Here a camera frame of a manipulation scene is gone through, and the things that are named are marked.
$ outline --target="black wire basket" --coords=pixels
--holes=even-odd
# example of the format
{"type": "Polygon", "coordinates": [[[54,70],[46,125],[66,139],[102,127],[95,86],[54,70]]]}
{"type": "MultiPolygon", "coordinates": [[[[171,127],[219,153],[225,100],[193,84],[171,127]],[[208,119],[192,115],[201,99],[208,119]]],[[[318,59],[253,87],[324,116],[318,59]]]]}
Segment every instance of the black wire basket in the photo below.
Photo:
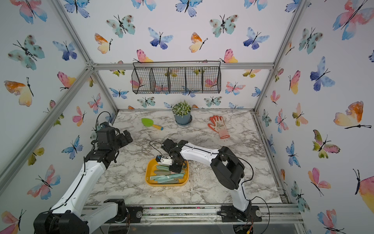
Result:
{"type": "Polygon", "coordinates": [[[133,63],[135,94],[217,94],[221,91],[219,61],[133,63]]]}

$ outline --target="glove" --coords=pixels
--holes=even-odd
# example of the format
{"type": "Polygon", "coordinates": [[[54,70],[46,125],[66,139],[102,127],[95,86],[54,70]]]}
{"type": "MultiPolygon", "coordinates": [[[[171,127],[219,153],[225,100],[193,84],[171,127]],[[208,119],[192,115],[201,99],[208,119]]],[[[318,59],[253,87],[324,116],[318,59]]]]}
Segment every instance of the glove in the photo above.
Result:
{"type": "Polygon", "coordinates": [[[214,115],[209,119],[213,124],[208,124],[208,127],[210,127],[213,131],[218,132],[221,139],[230,137],[222,116],[214,115]]]}

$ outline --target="yellow tray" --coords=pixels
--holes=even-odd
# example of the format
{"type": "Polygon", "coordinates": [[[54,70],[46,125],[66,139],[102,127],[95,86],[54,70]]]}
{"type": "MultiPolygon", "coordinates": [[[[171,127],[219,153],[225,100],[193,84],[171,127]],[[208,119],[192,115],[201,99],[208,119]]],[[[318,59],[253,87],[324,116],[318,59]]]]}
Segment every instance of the yellow tray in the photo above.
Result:
{"type": "Polygon", "coordinates": [[[151,180],[150,176],[155,176],[156,174],[154,173],[155,170],[157,170],[156,166],[158,165],[156,159],[152,159],[149,161],[148,166],[147,166],[147,171],[145,172],[145,181],[148,185],[150,186],[164,186],[164,187],[171,187],[171,186],[183,186],[185,183],[187,183],[188,178],[189,178],[189,165],[187,162],[187,167],[184,169],[184,177],[183,179],[179,179],[179,183],[174,183],[174,184],[160,184],[157,183],[157,181],[151,180]]]}

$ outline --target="marble surface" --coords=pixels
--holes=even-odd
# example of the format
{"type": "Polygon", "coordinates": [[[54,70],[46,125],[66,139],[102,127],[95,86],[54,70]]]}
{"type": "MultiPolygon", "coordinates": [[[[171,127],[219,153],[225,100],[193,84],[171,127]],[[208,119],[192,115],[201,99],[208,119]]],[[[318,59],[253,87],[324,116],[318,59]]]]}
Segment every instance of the marble surface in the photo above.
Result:
{"type": "MultiPolygon", "coordinates": [[[[159,153],[150,145],[150,140],[163,142],[169,138],[174,142],[187,140],[205,148],[229,147],[233,153],[247,160],[254,168],[252,181],[246,182],[246,197],[262,197],[267,203],[281,203],[274,178],[271,174],[262,143],[256,132],[248,110],[193,110],[193,120],[188,126],[176,124],[171,111],[119,112],[114,127],[128,130],[133,142],[120,149],[117,163],[112,163],[100,177],[86,204],[102,203],[109,198],[124,198],[126,204],[220,204],[232,203],[229,190],[222,186],[211,167],[190,161],[190,177],[181,187],[152,187],[145,182],[148,162],[159,153]],[[212,115],[221,115],[230,138],[221,140],[207,123],[212,115]],[[154,124],[164,127],[160,131],[145,127],[141,118],[150,118],[154,124]]],[[[166,154],[160,145],[155,147],[166,154]]],[[[252,176],[250,166],[245,166],[245,177],[252,176]]],[[[253,203],[263,203],[255,198],[253,203]]]]}

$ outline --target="butterfly wallpaper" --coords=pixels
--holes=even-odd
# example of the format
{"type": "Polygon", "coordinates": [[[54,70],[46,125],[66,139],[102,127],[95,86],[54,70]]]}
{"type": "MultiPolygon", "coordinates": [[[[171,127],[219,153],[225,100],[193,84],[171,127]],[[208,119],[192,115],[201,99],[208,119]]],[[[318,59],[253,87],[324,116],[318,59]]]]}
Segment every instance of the butterfly wallpaper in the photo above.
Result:
{"type": "MultiPolygon", "coordinates": [[[[283,187],[298,204],[307,230],[371,233],[374,81],[368,56],[373,51],[374,2],[311,2],[269,86],[261,90],[267,97],[258,108],[264,111],[258,122],[277,167],[284,168],[283,187]],[[282,123],[287,123],[286,131],[282,123]],[[359,214],[353,222],[351,212],[359,214]]],[[[291,14],[298,3],[288,1],[286,12],[291,14]]]]}

